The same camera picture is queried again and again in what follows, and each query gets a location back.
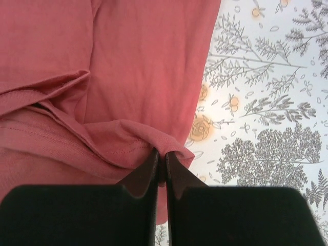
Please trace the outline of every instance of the folded cloth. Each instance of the folded cloth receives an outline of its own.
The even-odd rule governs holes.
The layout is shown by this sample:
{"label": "folded cloth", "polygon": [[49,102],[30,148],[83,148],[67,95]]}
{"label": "folded cloth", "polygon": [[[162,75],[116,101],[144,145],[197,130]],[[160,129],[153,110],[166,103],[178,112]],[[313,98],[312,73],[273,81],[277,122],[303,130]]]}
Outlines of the folded cloth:
{"label": "folded cloth", "polygon": [[[218,0],[0,3],[0,199],[21,184],[116,183],[183,147]],[[165,222],[159,190],[157,223]]]}

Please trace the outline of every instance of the patterned surface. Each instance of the patterned surface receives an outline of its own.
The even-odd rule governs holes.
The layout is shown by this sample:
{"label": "patterned surface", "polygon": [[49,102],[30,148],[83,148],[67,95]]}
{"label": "patterned surface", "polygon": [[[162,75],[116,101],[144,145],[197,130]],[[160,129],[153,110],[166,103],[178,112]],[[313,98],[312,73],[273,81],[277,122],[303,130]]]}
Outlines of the patterned surface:
{"label": "patterned surface", "polygon": [[209,185],[296,188],[328,245],[327,79],[328,0],[222,0],[186,147]]}

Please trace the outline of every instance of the floral tablecloth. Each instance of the floral tablecloth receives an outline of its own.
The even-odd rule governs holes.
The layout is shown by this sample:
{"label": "floral tablecloth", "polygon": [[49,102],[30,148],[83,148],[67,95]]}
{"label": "floral tablecloth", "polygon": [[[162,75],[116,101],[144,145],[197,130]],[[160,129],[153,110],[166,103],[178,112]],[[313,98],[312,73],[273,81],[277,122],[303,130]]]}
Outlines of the floral tablecloth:
{"label": "floral tablecloth", "polygon": [[190,170],[212,186],[297,189],[328,245],[327,110],[328,0],[222,0]]}

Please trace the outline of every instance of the red fabric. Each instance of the red fabric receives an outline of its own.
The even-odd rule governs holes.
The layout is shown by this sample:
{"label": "red fabric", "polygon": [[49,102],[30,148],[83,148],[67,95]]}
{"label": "red fabric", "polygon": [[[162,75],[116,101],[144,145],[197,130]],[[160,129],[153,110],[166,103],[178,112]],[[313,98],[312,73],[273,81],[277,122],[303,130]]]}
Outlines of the red fabric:
{"label": "red fabric", "polygon": [[115,183],[152,147],[188,167],[219,4],[1,2],[0,199],[19,184]]}

